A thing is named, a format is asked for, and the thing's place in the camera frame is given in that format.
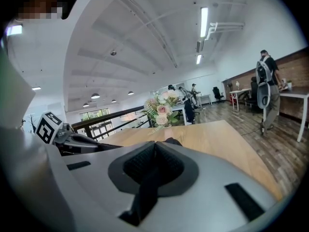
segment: black rubber pad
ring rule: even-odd
[[[225,189],[234,199],[249,221],[258,218],[264,210],[254,201],[254,199],[238,183],[225,186]]]
[[[88,161],[81,161],[81,162],[69,164],[69,165],[67,165],[67,167],[71,171],[71,170],[74,170],[74,169],[83,168],[83,167],[88,166],[88,165],[91,165],[91,163],[88,162]]]

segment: wooden floor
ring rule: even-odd
[[[239,112],[233,110],[228,102],[213,103],[196,111],[200,111],[200,115],[196,116],[196,124],[224,119],[236,129],[274,175],[284,196],[298,186],[309,158],[307,128],[302,141],[298,143],[296,140],[300,124],[285,117],[277,117],[274,128],[262,137],[259,123],[263,114],[246,113],[243,105]]]

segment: office chair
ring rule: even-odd
[[[256,77],[253,76],[251,78],[251,98],[248,98],[245,100],[245,106],[246,106],[246,111],[247,111],[247,104],[250,104],[251,108],[253,106],[257,106],[257,89],[258,89],[258,84],[256,82]]]
[[[218,87],[213,87],[213,93],[214,93],[214,97],[217,99],[217,100],[219,100],[219,101],[221,101],[221,98],[223,98],[224,96],[223,96],[223,92],[221,92],[221,94],[220,94],[220,91],[219,91],[219,89],[218,89]]]

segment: black railing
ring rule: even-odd
[[[123,126],[125,126],[125,125],[127,125],[127,124],[129,124],[129,123],[131,123],[133,121],[135,121],[135,120],[138,120],[138,119],[146,116],[146,114],[143,114],[141,112],[139,112],[139,113],[137,112],[137,111],[141,111],[142,109],[144,109],[144,107],[143,106],[139,106],[139,107],[127,109],[127,110],[124,110],[124,111],[120,111],[120,112],[116,112],[116,113],[112,113],[112,114],[108,114],[108,115],[103,115],[101,117],[88,119],[88,120],[85,120],[85,121],[81,121],[81,122],[72,124],[72,128],[73,128],[74,132],[76,132],[76,133],[77,133],[77,130],[84,129],[85,132],[86,132],[87,137],[90,137],[92,139],[97,139],[97,138],[102,137],[102,136],[104,136],[104,135],[106,135],[108,133],[111,133],[112,131],[114,131],[116,129],[119,129],[119,128],[121,128],[121,127],[123,127]],[[91,126],[92,125],[96,125],[96,124],[104,122],[106,120],[110,120],[110,119],[113,119],[113,118],[121,117],[121,116],[124,116],[126,114],[130,114],[130,113],[134,113],[134,112],[137,112],[137,113],[135,113],[136,115],[141,114],[141,116],[139,116],[138,118],[135,118],[133,120],[130,120],[130,121],[128,121],[128,122],[126,122],[126,123],[124,123],[124,124],[122,124],[120,126],[117,126],[117,127],[113,128],[111,130],[108,130],[108,131],[106,131],[106,132],[104,132],[104,133],[102,133],[100,135],[92,136],[92,133],[91,133],[91,130],[92,130]],[[145,122],[141,123],[140,125],[138,125],[137,128],[141,127],[142,125],[144,125],[146,123],[149,123],[149,127],[153,127],[151,119],[148,118],[147,121],[145,121]]]

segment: handrail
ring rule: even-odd
[[[113,128],[111,130],[108,130],[108,131],[106,131],[106,132],[104,132],[104,133],[102,133],[100,135],[94,136],[94,137],[92,136],[91,129],[90,129],[90,127],[92,125],[95,125],[95,124],[98,124],[100,122],[104,122],[106,120],[110,120],[110,119],[113,119],[113,118],[116,118],[116,117],[120,117],[120,116],[123,116],[123,115],[126,115],[126,114],[130,114],[130,113],[142,110],[143,108],[144,108],[144,106],[139,106],[139,107],[135,107],[135,108],[119,111],[119,112],[116,112],[116,113],[100,116],[100,117],[97,117],[97,118],[88,119],[88,120],[85,120],[85,121],[81,121],[81,122],[72,124],[71,127],[74,130],[74,132],[76,132],[76,133],[77,133],[77,130],[84,129],[85,132],[86,132],[87,137],[90,137],[92,139],[97,139],[97,138],[99,138],[101,136],[104,136],[104,135],[106,135],[106,134],[108,134],[108,133],[110,133],[110,132],[112,132],[112,131],[114,131],[114,130],[116,130],[118,128],[121,128],[121,127],[123,127],[123,126],[125,126],[125,125],[127,125],[127,124],[129,124],[129,123],[131,123],[131,122],[133,122],[135,120],[137,120],[137,119],[140,119],[141,117],[147,116],[147,115],[143,114],[142,116],[140,116],[138,118],[135,118],[135,119],[133,119],[131,121],[128,121],[128,122],[126,122],[126,123],[124,123],[124,124],[122,124],[120,126],[117,126],[117,127]],[[146,121],[146,122],[149,123],[150,127],[153,127],[151,119],[149,117],[148,117],[148,121]]]

